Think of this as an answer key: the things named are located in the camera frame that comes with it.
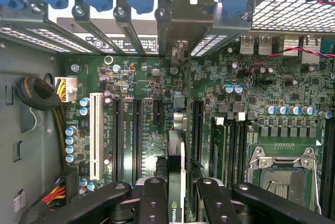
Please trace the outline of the white power connector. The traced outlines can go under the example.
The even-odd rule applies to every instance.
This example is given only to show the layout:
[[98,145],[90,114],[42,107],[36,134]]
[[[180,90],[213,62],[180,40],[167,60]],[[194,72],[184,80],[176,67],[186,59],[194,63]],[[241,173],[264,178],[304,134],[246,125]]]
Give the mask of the white power connector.
[[55,92],[62,103],[75,103],[77,100],[77,78],[55,77]]

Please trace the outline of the green motherboard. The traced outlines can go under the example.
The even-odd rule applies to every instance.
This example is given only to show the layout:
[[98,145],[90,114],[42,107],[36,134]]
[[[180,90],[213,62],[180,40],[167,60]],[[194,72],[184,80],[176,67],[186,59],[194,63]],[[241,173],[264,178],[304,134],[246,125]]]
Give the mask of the green motherboard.
[[[77,100],[66,106],[65,163],[72,170],[69,190],[79,197],[113,180],[113,99],[123,104],[122,181],[135,186],[142,178],[165,180],[168,198],[168,133],[173,127],[172,96],[181,88],[181,74],[165,57],[74,56],[66,61],[66,77],[77,78]],[[266,154],[300,155],[314,149],[318,162],[321,205],[322,130],[335,119],[335,40],[315,35],[239,39],[207,58],[193,58],[191,98],[204,102],[201,162],[187,166],[186,222],[198,220],[197,181],[216,178],[227,189],[247,182],[250,157],[257,146]],[[103,94],[103,176],[90,179],[90,93]],[[142,177],[132,183],[133,100],[143,106]],[[163,100],[163,124],[153,123],[153,101]],[[245,113],[244,180],[229,185],[230,122]],[[330,210],[330,151],[328,142]]]

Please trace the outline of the white expansion slot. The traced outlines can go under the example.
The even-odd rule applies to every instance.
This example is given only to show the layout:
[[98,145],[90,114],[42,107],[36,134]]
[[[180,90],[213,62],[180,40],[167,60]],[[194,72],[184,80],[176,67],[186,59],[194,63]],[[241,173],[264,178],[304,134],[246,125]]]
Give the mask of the white expansion slot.
[[103,94],[90,93],[90,179],[103,176]]

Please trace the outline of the CPU socket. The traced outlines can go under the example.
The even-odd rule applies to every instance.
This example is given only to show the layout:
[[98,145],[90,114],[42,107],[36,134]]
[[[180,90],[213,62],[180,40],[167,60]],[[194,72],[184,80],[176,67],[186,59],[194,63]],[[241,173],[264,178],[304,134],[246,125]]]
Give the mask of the CPU socket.
[[318,162],[311,147],[300,155],[266,154],[262,146],[255,147],[247,182],[322,214]]

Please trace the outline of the short black expansion slot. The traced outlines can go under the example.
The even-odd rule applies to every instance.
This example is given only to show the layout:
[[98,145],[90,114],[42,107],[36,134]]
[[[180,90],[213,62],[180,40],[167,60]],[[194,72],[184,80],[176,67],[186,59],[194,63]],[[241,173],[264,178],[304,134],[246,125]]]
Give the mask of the short black expansion slot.
[[155,125],[163,124],[163,100],[154,99],[153,101],[153,123]]

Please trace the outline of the long black expansion slot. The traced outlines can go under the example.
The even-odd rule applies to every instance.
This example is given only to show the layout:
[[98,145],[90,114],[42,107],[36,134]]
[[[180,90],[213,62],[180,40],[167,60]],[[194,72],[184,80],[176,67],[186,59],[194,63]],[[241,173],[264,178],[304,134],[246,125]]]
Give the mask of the long black expansion slot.
[[113,180],[122,181],[123,173],[123,104],[121,98],[113,99]]
[[142,137],[143,137],[143,106],[141,99],[133,100],[132,119],[132,183],[142,177]]
[[203,121],[204,102],[199,99],[194,100],[192,121],[192,158],[198,162],[201,162],[202,158]]

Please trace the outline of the RAM slot black clips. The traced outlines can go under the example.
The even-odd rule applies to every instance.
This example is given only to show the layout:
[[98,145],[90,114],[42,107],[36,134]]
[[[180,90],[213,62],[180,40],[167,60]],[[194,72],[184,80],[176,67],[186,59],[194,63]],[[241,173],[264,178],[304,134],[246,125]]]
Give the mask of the RAM slot black clips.
[[235,170],[235,152],[236,152],[236,131],[235,131],[235,122],[230,122],[230,135],[229,135],[229,166],[228,166],[228,181],[229,185],[234,184],[234,170]]
[[329,135],[329,120],[325,119],[325,126],[322,130],[322,175],[321,175],[321,206],[323,215],[327,211],[327,193],[328,193],[328,135]]

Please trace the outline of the black open PC case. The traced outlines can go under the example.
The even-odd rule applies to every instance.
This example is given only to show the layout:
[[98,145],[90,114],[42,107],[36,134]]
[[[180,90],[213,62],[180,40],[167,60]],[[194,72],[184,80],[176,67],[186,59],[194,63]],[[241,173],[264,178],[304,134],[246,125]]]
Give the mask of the black open PC case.
[[[0,5],[0,224],[31,224],[81,199],[69,190],[65,163],[66,106],[55,77],[66,77],[74,56],[165,57],[171,0],[154,0],[137,14],[127,0],[98,12],[83,0],[53,9],[24,0],[12,10]],[[207,58],[244,37],[315,35],[335,40],[335,0],[248,0],[247,10],[223,18],[214,0],[213,23],[192,49]],[[99,224],[136,224],[134,210],[115,210]]]

